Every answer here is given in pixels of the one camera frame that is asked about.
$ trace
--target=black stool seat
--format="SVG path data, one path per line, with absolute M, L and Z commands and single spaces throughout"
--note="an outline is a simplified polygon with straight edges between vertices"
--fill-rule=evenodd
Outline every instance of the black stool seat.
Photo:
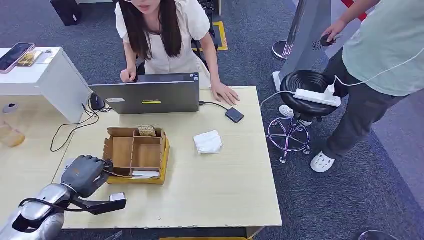
M 333 81 L 323 74 L 310 70 L 299 70 L 285 76 L 281 82 L 280 91 L 296 92 L 304 89 L 317 93 L 324 93 L 327 86 Z M 310 117 L 324 117 L 334 112 L 337 107 L 294 98 L 291 93 L 280 93 L 284 103 L 293 111 Z

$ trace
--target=robotic hand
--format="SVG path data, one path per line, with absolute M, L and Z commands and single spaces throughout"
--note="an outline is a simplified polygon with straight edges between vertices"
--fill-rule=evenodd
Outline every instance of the robotic hand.
M 109 201 L 88 201 L 108 179 L 111 161 L 79 156 L 63 173 L 60 184 L 50 184 L 35 198 L 23 200 L 0 230 L 0 240 L 53 240 L 65 222 L 64 212 L 89 212 L 93 215 L 124 209 L 124 193 L 112 194 Z M 81 209 L 68 208 L 74 204 Z

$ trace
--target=light green t-shirt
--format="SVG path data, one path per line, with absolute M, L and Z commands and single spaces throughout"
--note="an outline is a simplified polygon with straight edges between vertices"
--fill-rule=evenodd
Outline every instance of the light green t-shirt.
M 424 0 L 381 0 L 344 45 L 347 71 L 365 82 L 424 48 Z M 424 89 L 424 52 L 366 82 L 382 94 L 403 97 Z

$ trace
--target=laptop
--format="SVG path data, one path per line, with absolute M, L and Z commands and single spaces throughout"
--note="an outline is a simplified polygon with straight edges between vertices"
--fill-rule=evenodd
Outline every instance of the laptop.
M 139 75 L 138 82 L 89 87 L 120 115 L 199 111 L 197 72 Z

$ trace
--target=cardboard divider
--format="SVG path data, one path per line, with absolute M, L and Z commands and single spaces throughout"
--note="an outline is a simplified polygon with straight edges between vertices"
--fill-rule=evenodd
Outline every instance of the cardboard divider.
M 116 174 L 133 176 L 134 171 L 144 171 L 143 175 L 136 176 L 146 176 L 145 174 L 152 176 L 148 179 L 136 179 L 138 183 L 146 181 L 145 183 L 163 184 L 168 162 L 169 143 L 161 128 L 155 128 L 157 136 L 140 136 L 137 128 L 112 127 L 107 131 L 110 138 L 104 140 L 103 159 L 112 160 L 113 171 Z M 121 179 L 109 177 L 109 179 L 114 180 L 108 180 L 108 183 L 129 183 L 131 180 L 131 178 L 122 177 Z

